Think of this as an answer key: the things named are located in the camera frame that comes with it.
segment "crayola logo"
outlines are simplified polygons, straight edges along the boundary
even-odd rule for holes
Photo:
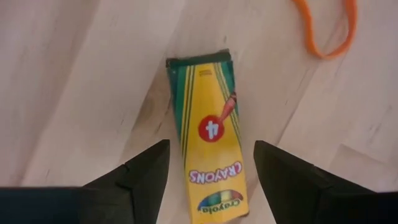
[[[237,207],[243,196],[235,190],[222,190],[203,199],[198,206],[198,211],[203,213],[216,213]]]

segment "yellow crayon box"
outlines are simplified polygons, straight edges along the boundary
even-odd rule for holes
[[[227,50],[167,59],[191,224],[249,212],[233,63]]]

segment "black object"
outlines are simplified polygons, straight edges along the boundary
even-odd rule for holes
[[[0,189],[0,223],[156,223],[169,159],[162,140],[83,187]]]
[[[375,193],[256,141],[254,161],[278,224],[398,223],[398,193]]]

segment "orange string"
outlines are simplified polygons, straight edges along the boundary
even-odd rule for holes
[[[310,9],[308,8],[306,0],[293,0],[303,19],[304,19],[304,26],[305,26],[305,45],[307,46],[307,50],[311,53],[316,55],[322,59],[333,59],[337,56],[345,53],[351,44],[353,43],[353,39],[356,32],[356,23],[357,23],[357,6],[356,0],[344,0],[345,8],[348,18],[348,35],[346,40],[339,46],[337,49],[332,51],[329,54],[323,54],[318,50],[318,47],[315,44],[314,36],[313,36],[313,25],[312,25],[312,16]]]

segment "wooden floor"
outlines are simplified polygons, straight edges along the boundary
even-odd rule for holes
[[[318,45],[334,49],[347,28],[341,1],[308,3]],[[291,0],[101,0],[95,7],[18,184],[82,185],[167,138],[158,223],[189,223],[165,58],[229,48],[251,208],[231,223],[275,223],[252,158],[257,139],[371,190],[398,190],[398,1],[358,1],[352,48],[330,61],[306,52]]]

